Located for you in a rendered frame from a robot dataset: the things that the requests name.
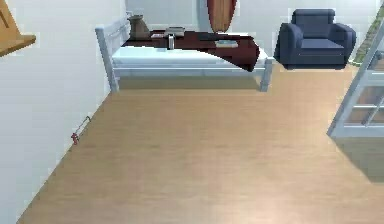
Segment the dark red blanket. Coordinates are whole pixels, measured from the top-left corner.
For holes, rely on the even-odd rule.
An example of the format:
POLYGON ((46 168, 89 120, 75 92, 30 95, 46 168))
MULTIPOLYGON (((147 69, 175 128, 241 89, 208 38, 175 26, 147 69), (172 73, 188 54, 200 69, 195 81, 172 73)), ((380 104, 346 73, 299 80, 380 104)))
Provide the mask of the dark red blanket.
POLYGON ((145 64, 165 62, 179 65, 219 65, 252 72, 260 58, 260 48, 249 35, 217 34, 185 31, 174 37, 174 48, 169 45, 165 30, 153 30, 142 39, 130 37, 121 45, 120 55, 131 54, 145 59, 145 64))

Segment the grey flat book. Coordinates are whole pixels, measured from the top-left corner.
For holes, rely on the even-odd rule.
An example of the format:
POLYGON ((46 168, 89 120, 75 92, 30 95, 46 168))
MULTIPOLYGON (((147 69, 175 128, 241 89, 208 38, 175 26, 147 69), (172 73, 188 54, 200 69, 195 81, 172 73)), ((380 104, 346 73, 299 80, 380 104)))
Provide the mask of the grey flat book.
POLYGON ((217 48, 237 48, 238 43, 235 40, 217 40, 215 46, 217 48))

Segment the brown pillow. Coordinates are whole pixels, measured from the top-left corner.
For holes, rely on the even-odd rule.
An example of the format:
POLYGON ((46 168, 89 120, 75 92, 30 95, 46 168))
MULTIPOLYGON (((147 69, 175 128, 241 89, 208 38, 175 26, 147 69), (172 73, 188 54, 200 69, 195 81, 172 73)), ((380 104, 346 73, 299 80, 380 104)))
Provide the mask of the brown pillow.
POLYGON ((131 26, 130 37, 132 39, 141 40, 150 37, 150 31, 142 15, 132 15, 128 20, 131 26))

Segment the light wooden shelf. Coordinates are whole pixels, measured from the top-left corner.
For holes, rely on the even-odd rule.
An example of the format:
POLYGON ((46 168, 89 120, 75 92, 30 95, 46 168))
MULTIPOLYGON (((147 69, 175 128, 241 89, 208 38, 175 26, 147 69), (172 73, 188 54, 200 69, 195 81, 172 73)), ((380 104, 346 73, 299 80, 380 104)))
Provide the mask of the light wooden shelf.
POLYGON ((21 34, 5 0, 0 0, 0 57, 34 44, 35 35, 21 34))

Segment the white frame bed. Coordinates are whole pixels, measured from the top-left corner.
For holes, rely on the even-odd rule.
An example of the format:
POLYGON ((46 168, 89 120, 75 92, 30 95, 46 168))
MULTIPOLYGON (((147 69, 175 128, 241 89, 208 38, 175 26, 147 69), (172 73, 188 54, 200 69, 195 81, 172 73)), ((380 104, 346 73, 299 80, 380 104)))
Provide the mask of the white frame bed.
POLYGON ((182 37, 153 30, 141 40, 129 34, 128 19, 95 29, 110 89, 123 77, 258 76, 268 90, 273 59, 251 36, 186 31, 182 37))

